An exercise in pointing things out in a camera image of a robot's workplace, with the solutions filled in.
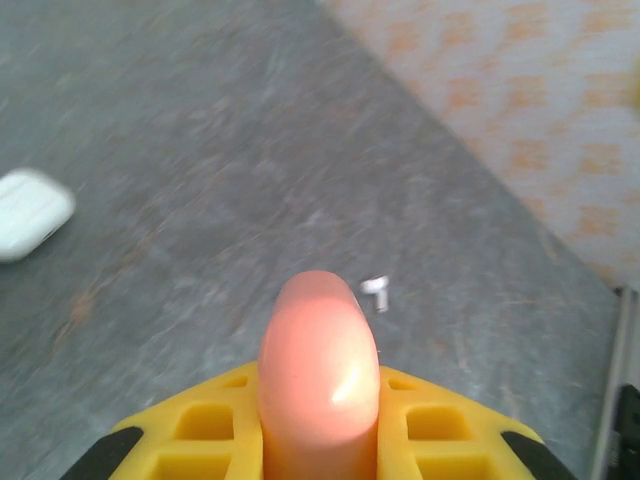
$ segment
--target wall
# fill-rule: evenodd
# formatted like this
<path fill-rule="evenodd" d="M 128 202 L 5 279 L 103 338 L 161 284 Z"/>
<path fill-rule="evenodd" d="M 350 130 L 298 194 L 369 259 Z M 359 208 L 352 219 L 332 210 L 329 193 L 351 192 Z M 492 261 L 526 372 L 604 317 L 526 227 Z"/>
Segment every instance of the wall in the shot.
<path fill-rule="evenodd" d="M 606 280 L 640 280 L 640 0 L 325 0 Z"/>

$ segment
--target yellow plastic object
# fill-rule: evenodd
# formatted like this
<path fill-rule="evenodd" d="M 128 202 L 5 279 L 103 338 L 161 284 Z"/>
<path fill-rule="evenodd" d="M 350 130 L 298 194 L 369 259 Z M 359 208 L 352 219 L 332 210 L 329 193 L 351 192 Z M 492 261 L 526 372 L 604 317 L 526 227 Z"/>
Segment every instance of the yellow plastic object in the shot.
<path fill-rule="evenodd" d="M 144 435 L 110 480 L 262 479 L 256 382 L 248 363 L 120 422 L 113 431 Z M 380 368 L 378 480 L 534 480 L 503 431 L 541 442 L 472 400 Z"/>

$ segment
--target gray speckled surface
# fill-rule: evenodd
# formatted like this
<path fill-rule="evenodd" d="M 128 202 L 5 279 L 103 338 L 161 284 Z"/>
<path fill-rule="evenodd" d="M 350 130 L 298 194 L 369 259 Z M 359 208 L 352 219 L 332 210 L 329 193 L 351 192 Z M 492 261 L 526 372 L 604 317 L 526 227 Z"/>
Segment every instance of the gray speckled surface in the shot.
<path fill-rule="evenodd" d="M 9 0 L 0 168 L 72 222 L 0 268 L 3 478 L 253 359 L 279 287 L 361 298 L 381 362 L 530 424 L 586 472 L 616 297 L 308 0 Z"/>

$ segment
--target orange patterned wall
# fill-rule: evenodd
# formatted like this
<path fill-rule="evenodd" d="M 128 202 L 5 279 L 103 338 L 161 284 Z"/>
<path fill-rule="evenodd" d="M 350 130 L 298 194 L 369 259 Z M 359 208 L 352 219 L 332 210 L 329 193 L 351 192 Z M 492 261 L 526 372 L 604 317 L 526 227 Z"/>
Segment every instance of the orange patterned wall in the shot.
<path fill-rule="evenodd" d="M 640 0 L 323 0 L 606 280 L 640 281 Z"/>

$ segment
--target small white object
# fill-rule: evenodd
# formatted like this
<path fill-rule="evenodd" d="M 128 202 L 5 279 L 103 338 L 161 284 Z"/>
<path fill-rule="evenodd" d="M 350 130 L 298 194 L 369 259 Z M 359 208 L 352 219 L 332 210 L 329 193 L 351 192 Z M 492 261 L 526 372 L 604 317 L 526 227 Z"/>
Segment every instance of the small white object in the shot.
<path fill-rule="evenodd" d="M 389 286 L 389 277 L 375 277 L 365 280 L 360 284 L 360 290 L 365 295 L 376 296 L 376 310 L 378 312 L 386 312 L 389 310 L 389 293 L 387 287 Z"/>
<path fill-rule="evenodd" d="M 29 255 L 64 225 L 75 210 L 73 194 L 30 168 L 0 178 L 0 262 Z"/>

